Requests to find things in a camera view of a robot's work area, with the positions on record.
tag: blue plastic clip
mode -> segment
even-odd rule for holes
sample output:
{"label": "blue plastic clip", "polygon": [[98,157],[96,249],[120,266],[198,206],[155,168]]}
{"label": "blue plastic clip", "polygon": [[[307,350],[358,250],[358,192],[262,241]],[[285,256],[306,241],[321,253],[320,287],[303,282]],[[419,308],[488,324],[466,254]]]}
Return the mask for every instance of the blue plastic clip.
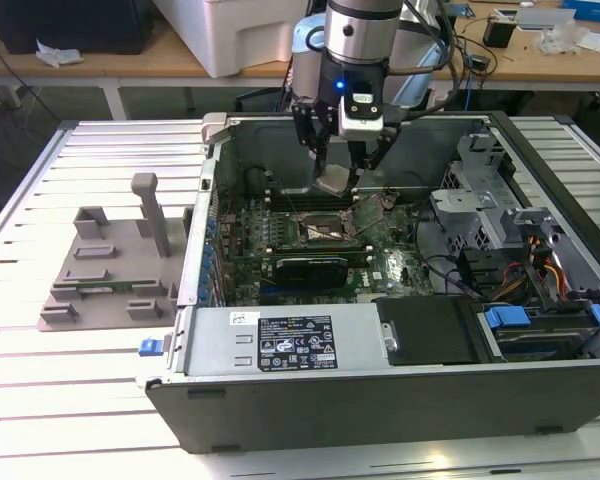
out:
{"label": "blue plastic clip", "polygon": [[493,307],[485,313],[489,327],[527,327],[531,320],[523,307],[503,306]]}
{"label": "blue plastic clip", "polygon": [[598,325],[600,325],[600,305],[594,303],[593,305],[591,305],[591,308],[589,310],[593,315],[593,318],[595,318],[598,322]]}
{"label": "blue plastic clip", "polygon": [[164,353],[162,351],[163,340],[155,338],[145,338],[138,348],[138,355],[141,357],[160,357]]}

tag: gray 3d printed part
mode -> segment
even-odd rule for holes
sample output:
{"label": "gray 3d printed part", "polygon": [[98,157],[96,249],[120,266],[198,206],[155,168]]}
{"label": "gray 3d printed part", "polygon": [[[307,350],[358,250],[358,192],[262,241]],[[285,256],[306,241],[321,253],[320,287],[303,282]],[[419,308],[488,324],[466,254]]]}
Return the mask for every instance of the gray 3d printed part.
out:
{"label": "gray 3d printed part", "polygon": [[116,247],[113,245],[103,245],[101,247],[79,247],[73,252],[73,258],[76,260],[96,260],[102,258],[115,258]]}
{"label": "gray 3d printed part", "polygon": [[83,240],[104,238],[100,227],[108,223],[102,207],[82,207],[73,221],[78,235]]}
{"label": "gray 3d printed part", "polygon": [[167,291],[159,279],[135,283],[131,288],[138,297],[158,297],[164,295]]}
{"label": "gray 3d printed part", "polygon": [[162,310],[155,299],[129,300],[127,313],[132,320],[156,320],[162,315]]}
{"label": "gray 3d printed part", "polygon": [[155,173],[136,173],[131,180],[131,191],[142,200],[143,212],[151,228],[158,254],[161,257],[168,257],[171,255],[171,248],[165,229],[164,215],[156,199],[157,188],[158,177]]}
{"label": "gray 3d printed part", "polygon": [[57,303],[52,306],[45,306],[40,316],[47,323],[66,323],[75,322],[78,318],[78,312],[70,303]]}
{"label": "gray 3d printed part", "polygon": [[[103,328],[167,327],[174,322],[174,305],[186,250],[183,220],[166,220],[171,246],[170,257],[160,257],[153,237],[143,238],[135,220],[112,220],[98,226],[102,237],[91,240],[76,235],[54,282],[38,329],[42,331],[91,330]],[[109,251],[114,257],[80,256],[76,251]],[[104,280],[86,280],[101,276]],[[66,278],[66,272],[72,272]],[[160,315],[146,315],[137,321],[127,311],[129,301],[153,301]],[[71,302],[72,311],[62,308]]]}

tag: warning label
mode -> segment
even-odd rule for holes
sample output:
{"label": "warning label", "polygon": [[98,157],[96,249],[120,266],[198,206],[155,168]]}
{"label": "warning label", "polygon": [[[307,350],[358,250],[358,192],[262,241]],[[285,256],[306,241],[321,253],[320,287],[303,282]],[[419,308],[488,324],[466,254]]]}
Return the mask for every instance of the warning label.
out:
{"label": "warning label", "polygon": [[331,317],[261,318],[258,368],[263,372],[338,368]]}

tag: black box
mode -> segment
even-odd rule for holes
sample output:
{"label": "black box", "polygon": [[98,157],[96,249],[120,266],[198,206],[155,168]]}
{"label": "black box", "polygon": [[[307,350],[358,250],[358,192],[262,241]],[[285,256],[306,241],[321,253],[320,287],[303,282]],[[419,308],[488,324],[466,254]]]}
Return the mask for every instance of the black box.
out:
{"label": "black box", "polygon": [[33,53],[36,39],[61,50],[135,55],[153,30],[151,0],[0,0],[0,39]]}
{"label": "black box", "polygon": [[487,28],[482,36],[482,42],[485,47],[490,48],[507,48],[513,30],[518,26],[518,22],[511,21],[507,18],[490,18],[487,23]]}

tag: wooden desk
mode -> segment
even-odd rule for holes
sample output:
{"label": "wooden desk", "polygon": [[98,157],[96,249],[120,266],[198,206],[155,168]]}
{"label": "wooden desk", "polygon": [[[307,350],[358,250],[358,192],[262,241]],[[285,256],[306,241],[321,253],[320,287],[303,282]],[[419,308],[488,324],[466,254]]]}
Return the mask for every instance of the wooden desk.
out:
{"label": "wooden desk", "polygon": [[[476,19],[487,17],[495,6],[506,7],[503,4],[471,4]],[[462,32],[469,21],[459,19],[457,31]],[[579,23],[600,32],[600,23]],[[464,34],[481,42],[485,25],[486,22],[473,23]],[[494,49],[498,69],[484,89],[600,90],[600,53],[582,50],[579,55],[545,56],[533,46],[536,35],[516,30],[507,49]],[[244,69],[232,77],[210,78],[176,33],[161,22],[156,24],[153,38],[141,55],[85,54],[83,63],[58,69],[43,64],[35,55],[9,55],[3,46],[0,49],[8,64],[28,85],[102,88],[115,120],[127,118],[120,98],[121,87],[276,87],[281,84],[287,68],[284,62],[273,62]],[[470,52],[485,54],[481,50],[469,46]],[[459,56],[456,62],[461,65]],[[0,85],[19,86],[1,62]],[[432,98],[446,96],[451,89],[448,70],[436,73],[432,88],[435,91]]]}
{"label": "wooden desk", "polygon": [[[157,22],[154,34],[140,55],[84,54],[84,62],[53,68],[35,55],[11,55],[0,44],[8,65],[32,86],[100,87],[114,120],[126,120],[121,87],[276,87],[282,84],[286,62],[273,62],[243,70],[239,75],[211,78],[198,59],[165,22]],[[0,85],[20,83],[0,61]]]}

